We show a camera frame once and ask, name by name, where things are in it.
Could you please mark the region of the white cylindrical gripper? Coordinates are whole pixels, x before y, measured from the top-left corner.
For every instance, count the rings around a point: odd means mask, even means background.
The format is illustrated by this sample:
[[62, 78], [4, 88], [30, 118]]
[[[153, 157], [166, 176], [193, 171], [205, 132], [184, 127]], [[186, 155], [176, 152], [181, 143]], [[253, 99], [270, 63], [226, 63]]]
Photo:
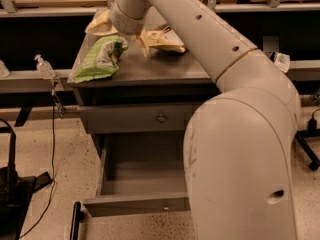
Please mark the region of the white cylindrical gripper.
[[85, 33], [109, 36], [116, 34], [118, 30], [123, 34], [133, 35], [132, 41], [142, 55], [147, 57], [149, 45], [147, 31], [143, 27], [150, 7], [151, 4], [147, 0], [115, 0], [110, 14], [109, 10], [101, 12], [88, 24]]

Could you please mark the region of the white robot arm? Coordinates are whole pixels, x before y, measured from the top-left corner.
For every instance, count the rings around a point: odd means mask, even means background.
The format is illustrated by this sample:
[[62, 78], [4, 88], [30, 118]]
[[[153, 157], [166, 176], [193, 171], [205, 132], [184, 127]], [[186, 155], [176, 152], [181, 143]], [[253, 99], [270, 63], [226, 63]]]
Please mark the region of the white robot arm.
[[155, 7], [218, 87], [185, 131], [184, 171], [197, 240], [297, 240], [290, 152], [301, 115], [288, 77], [198, 0], [115, 0], [133, 35]]

